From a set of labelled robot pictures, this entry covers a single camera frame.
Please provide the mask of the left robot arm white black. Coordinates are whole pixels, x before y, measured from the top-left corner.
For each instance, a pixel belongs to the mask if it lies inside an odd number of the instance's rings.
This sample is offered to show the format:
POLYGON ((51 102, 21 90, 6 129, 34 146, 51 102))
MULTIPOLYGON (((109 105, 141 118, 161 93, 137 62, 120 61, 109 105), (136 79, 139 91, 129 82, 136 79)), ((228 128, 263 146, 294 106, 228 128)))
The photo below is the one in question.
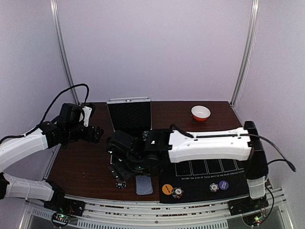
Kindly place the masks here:
POLYGON ((36 128, 17 137, 10 137, 0 144, 0 198, 24 198, 45 201, 64 212, 69 204, 64 190, 50 180, 34 181, 6 174, 4 171, 12 164, 40 151, 55 146, 67 146, 69 143, 83 140, 99 143, 103 129, 90 125, 95 105, 79 106, 64 103, 58 117, 45 121, 36 128))

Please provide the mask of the purple small blind button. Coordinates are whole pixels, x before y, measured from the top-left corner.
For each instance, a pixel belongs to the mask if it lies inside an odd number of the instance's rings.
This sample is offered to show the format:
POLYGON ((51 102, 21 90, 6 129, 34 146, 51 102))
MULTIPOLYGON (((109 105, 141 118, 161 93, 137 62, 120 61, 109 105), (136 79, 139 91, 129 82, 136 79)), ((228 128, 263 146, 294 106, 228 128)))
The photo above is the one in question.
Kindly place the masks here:
POLYGON ((219 188, 221 190, 227 190, 229 188, 229 183, 225 180, 219 182, 219 188))

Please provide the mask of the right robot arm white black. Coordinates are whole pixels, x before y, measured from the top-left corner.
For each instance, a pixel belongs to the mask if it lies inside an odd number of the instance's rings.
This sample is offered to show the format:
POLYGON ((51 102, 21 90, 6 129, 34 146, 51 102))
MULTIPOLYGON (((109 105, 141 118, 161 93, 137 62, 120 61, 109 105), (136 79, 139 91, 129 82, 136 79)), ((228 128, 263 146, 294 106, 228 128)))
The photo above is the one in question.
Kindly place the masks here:
POLYGON ((143 136, 116 130, 106 141, 106 151, 137 174, 184 161, 242 161, 249 190, 244 206, 253 211, 266 195, 265 181, 269 173, 262 141, 283 155, 277 145, 258 134, 252 121, 236 129, 212 132, 186 132, 175 124, 168 129, 145 131, 143 136))

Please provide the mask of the black 100 poker chip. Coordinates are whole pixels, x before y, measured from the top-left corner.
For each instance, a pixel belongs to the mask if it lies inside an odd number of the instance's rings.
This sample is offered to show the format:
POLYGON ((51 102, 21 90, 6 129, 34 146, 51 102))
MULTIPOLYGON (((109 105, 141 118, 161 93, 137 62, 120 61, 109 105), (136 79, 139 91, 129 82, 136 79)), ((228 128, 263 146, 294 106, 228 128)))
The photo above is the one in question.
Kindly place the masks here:
POLYGON ((116 183, 116 187, 118 189, 124 189, 126 187, 126 182, 125 181, 118 182, 118 183, 116 183))

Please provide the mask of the orange big blind button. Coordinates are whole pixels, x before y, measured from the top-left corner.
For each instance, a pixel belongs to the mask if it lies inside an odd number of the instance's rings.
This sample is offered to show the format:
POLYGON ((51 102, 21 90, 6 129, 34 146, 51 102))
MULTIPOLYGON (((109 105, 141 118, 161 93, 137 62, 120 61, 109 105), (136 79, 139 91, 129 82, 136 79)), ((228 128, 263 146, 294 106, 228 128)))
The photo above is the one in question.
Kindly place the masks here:
POLYGON ((162 192, 165 194, 165 195, 171 195, 172 194, 172 191, 173 191, 173 187, 170 185, 170 184, 164 184, 162 186, 162 192))

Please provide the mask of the blue playing card deck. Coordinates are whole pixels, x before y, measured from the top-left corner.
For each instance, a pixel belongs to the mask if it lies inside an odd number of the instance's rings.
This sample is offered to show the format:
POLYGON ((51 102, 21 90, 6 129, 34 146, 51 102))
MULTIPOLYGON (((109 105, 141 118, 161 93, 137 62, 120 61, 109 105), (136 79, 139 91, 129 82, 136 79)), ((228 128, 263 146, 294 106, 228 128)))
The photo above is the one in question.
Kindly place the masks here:
POLYGON ((135 177, 136 194, 146 196, 153 193, 153 185, 151 176, 139 175, 135 177))

